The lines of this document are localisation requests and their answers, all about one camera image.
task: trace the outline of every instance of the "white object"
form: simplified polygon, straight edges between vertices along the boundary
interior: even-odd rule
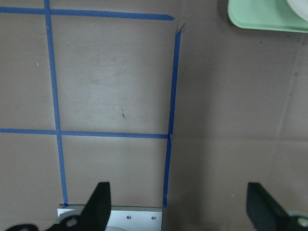
[[[287,0],[293,11],[302,19],[308,21],[308,1],[307,0]]]
[[[58,222],[79,215],[84,205],[69,205],[58,208]],[[105,231],[161,231],[163,210],[147,207],[111,207],[111,214]]]

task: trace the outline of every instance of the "blue painter's tape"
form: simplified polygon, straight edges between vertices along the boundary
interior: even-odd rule
[[[168,194],[168,182],[169,182],[169,169],[170,169],[170,160],[171,160],[171,149],[172,149],[172,142],[171,142],[171,139],[168,139],[167,140],[166,161],[165,161],[163,208],[167,208],[167,194]]]
[[[116,133],[116,132],[93,132],[93,131],[61,131],[64,136],[101,136],[101,137],[127,137],[127,138],[149,138],[167,139],[165,134],[142,134],[142,133]]]
[[[172,70],[172,82],[171,82],[171,97],[170,97],[170,113],[169,113],[168,134],[173,134],[174,113],[175,113],[175,98],[176,98],[176,93],[177,93],[178,68],[179,68],[179,58],[180,58],[180,40],[181,40],[182,28],[176,34],[175,43],[174,43],[174,56],[173,56],[173,70]]]
[[[1,133],[17,133],[17,134],[40,134],[40,135],[56,135],[54,130],[34,130],[34,129],[13,129],[0,128]]]
[[[68,205],[64,156],[63,156],[63,145],[62,145],[62,137],[60,133],[57,134],[57,143],[58,143],[58,156],[59,156],[59,163],[60,163],[60,177],[61,177],[61,186],[62,186],[62,194],[63,194],[63,204]]]
[[[153,13],[126,13],[126,12],[111,12],[111,11],[51,9],[51,14],[107,17],[107,18],[147,19],[147,20],[162,20],[162,21],[173,21],[174,20],[173,17],[167,14],[153,14]]]
[[[60,176],[61,176],[63,203],[64,205],[67,205],[68,198],[67,198],[66,179],[65,179],[64,156],[63,156],[63,145],[62,145],[62,136],[61,136],[58,89],[57,89],[56,68],[55,68],[55,61],[54,61],[49,0],[44,0],[44,7],[45,7],[45,20],[46,20],[49,64],[50,64],[50,73],[51,73],[53,111],[54,111],[54,120],[55,120],[55,125],[56,125],[56,132],[57,132],[57,144],[58,144],[58,155],[59,155],[59,164],[60,164]]]
[[[39,8],[0,7],[0,13],[45,14],[45,10]]]
[[[177,93],[178,67],[179,67],[179,58],[180,58],[180,41],[181,41],[182,29],[184,28],[184,26],[185,24],[181,27],[179,32],[176,34],[175,43],[174,43],[169,128],[168,128],[168,140],[167,140],[166,161],[165,161],[163,208],[167,208],[169,168],[170,168],[171,151],[172,151],[172,134],[173,134],[173,126],[174,126],[175,99],[176,99],[176,93]]]

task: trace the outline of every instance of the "light green plastic container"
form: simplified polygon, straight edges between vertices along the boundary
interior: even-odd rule
[[[228,14],[241,28],[308,32],[308,22],[286,0],[229,0]]]

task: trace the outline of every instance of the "metal plate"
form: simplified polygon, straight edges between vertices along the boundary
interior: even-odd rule
[[[79,215],[83,208],[84,205],[59,207],[58,222],[67,216]],[[161,231],[162,217],[161,208],[113,206],[106,230],[116,227],[126,231]]]

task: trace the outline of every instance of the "bolt hole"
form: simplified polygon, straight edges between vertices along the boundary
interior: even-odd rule
[[[66,226],[67,227],[73,227],[75,225],[77,225],[78,221],[76,218],[71,218],[66,222]]]

